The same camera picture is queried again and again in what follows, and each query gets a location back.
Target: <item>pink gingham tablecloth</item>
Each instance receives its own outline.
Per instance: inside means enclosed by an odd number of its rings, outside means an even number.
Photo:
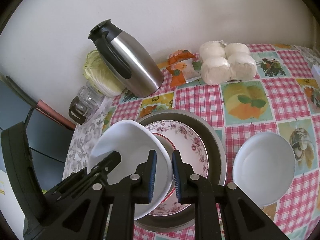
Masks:
[[[297,164],[289,190],[279,201],[265,207],[263,211],[290,239],[305,240],[320,220],[320,106],[316,101],[320,94],[310,71],[312,51],[279,44],[250,44],[248,47],[253,58],[273,60],[285,73],[268,77],[262,67],[258,66],[257,75],[252,81],[237,84],[241,89],[253,88],[255,95],[260,93],[260,98],[265,97],[267,107],[264,112],[260,111],[259,117],[253,114],[244,119],[245,117],[237,118],[229,114],[228,103],[224,98],[230,93],[226,91],[232,82],[209,86],[199,79],[172,88],[172,76],[163,69],[163,85],[147,99],[134,98],[132,95],[126,97],[124,94],[114,99],[103,130],[123,119],[138,120],[145,114],[158,111],[160,106],[162,109],[174,108],[194,113],[205,119],[220,136],[226,150],[228,183],[232,181],[234,158],[241,145],[251,136],[265,131],[284,136],[288,132],[294,133],[296,128],[303,129],[312,141],[310,149],[313,151],[313,158],[309,160],[309,164],[304,159]],[[309,53],[308,57],[304,57],[305,51]],[[193,240],[194,226],[162,234],[134,226],[135,240],[161,239],[159,237]]]

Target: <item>black carafe lid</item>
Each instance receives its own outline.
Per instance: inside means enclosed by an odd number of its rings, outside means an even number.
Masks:
[[[106,40],[110,43],[116,36],[118,36],[122,30],[111,23],[111,19],[105,20],[97,24],[90,31],[88,39],[95,42],[96,39],[105,35]]]
[[[109,19],[96,25],[90,31],[88,39],[93,41],[106,65],[111,64],[123,78],[129,79],[132,76],[130,66],[111,44],[121,32],[122,30],[113,25]]]

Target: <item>white wall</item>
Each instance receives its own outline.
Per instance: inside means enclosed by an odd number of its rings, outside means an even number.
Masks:
[[[23,223],[25,216],[13,193],[8,175],[2,170],[0,170],[0,181],[4,182],[5,193],[5,195],[0,193],[1,212],[17,238],[23,240]]]
[[[0,36],[0,72],[68,116],[95,48],[88,34],[109,18],[157,63],[209,40],[312,44],[312,17],[301,0],[24,0]]]

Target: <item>floral plate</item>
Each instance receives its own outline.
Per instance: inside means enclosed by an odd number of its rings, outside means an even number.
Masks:
[[[189,126],[171,120],[157,121],[146,126],[152,133],[168,138],[180,151],[182,161],[189,163],[193,171],[203,177],[208,176],[208,155],[199,135]],[[149,215],[168,216],[180,212],[190,204],[181,205],[176,194],[162,201]]]

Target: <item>bread roll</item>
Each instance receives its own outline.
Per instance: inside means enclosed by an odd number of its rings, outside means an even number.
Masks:
[[[251,80],[257,73],[255,60],[245,52],[236,52],[228,58],[231,80]]]
[[[225,48],[226,58],[229,58],[232,54],[236,52],[244,52],[250,55],[249,48],[242,43],[230,43]]]
[[[226,58],[224,45],[218,41],[208,41],[202,44],[199,48],[199,55],[201,62],[204,62],[211,57]]]
[[[208,85],[218,85],[230,80],[229,62],[223,57],[211,57],[201,66],[201,76]]]

